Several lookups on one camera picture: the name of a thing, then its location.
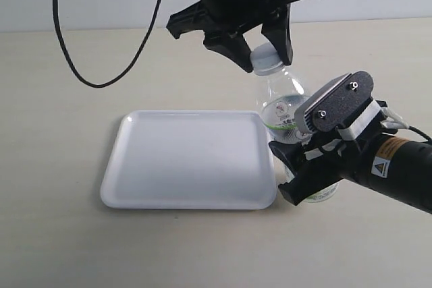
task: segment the black cable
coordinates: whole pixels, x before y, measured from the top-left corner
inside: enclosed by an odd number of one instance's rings
[[[429,144],[432,144],[432,138],[429,135],[427,135],[425,132],[422,132],[421,130],[419,130],[418,128],[416,128],[414,126],[410,126],[409,130],[422,136],[423,138],[425,138],[427,140],[427,142]]]
[[[135,63],[137,62],[147,40],[150,37],[150,33],[153,30],[153,27],[155,26],[155,22],[156,22],[156,17],[157,17],[157,12],[159,10],[159,7],[161,5],[161,1],[162,0],[157,0],[156,2],[156,6],[155,6],[155,10],[153,12],[153,16],[151,18],[151,22],[150,25],[148,26],[148,30],[147,33],[144,36],[144,40],[142,40],[140,47],[138,48],[138,51],[136,52],[134,58],[131,60],[131,62],[129,63],[129,65],[127,66],[127,68],[125,68],[125,70],[120,73],[117,77],[115,77],[114,79],[105,82],[104,84],[93,84],[92,82],[89,82],[87,80],[85,80],[80,73],[78,72],[78,70],[75,68],[74,63],[72,62],[72,59],[69,56],[69,52],[67,50],[65,41],[63,39],[63,34],[61,33],[61,28],[60,28],[60,22],[59,22],[59,1],[58,0],[53,0],[53,21],[54,21],[54,29],[55,29],[55,33],[57,35],[57,38],[59,40],[60,43],[60,47],[61,50],[63,51],[63,54],[66,58],[67,64],[69,65],[70,69],[72,70],[72,72],[74,73],[74,75],[78,78],[78,80],[80,80],[83,84],[92,87],[92,88],[105,88],[108,87],[114,83],[116,83],[117,81],[119,81],[120,79],[122,79],[135,65]]]

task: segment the white table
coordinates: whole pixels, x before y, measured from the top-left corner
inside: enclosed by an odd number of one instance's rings
[[[78,69],[102,82],[143,34],[65,39]],[[292,34],[293,68],[313,89],[364,69],[375,98],[432,134],[432,19],[294,24]],[[202,39],[156,30],[129,76],[93,90],[52,32],[0,34],[0,287],[429,287],[432,218],[348,181],[326,202],[294,208],[279,195],[256,212],[103,206],[126,113],[254,108],[253,76]],[[258,30],[247,39],[265,40]]]

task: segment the warning sticker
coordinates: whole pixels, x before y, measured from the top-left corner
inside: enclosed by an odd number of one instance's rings
[[[392,137],[386,140],[379,148],[373,159],[371,173],[381,178],[387,178],[390,163],[396,151],[410,140]]]
[[[387,178],[389,166],[390,166],[390,160],[386,160],[376,156],[375,159],[373,159],[371,173],[381,178]]]
[[[383,159],[391,160],[396,151],[405,143],[410,140],[405,140],[404,138],[389,138],[385,141],[377,152],[377,156]]]

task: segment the screw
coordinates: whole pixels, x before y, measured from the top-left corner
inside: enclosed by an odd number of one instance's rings
[[[324,119],[325,116],[327,116],[327,112],[326,111],[318,111],[318,118]]]
[[[356,90],[358,88],[358,83],[357,82],[350,82],[350,84],[348,85],[349,89],[351,90]]]

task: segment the water bottle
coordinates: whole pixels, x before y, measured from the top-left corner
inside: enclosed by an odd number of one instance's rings
[[[294,113],[310,96],[304,84],[284,65],[276,49],[267,42],[250,55],[254,74],[256,75],[256,105],[263,123],[273,140],[295,144],[306,144],[311,134],[303,134],[296,127]],[[294,175],[285,166],[287,182]],[[308,197],[306,202],[322,202],[335,194],[338,183],[335,183]]]

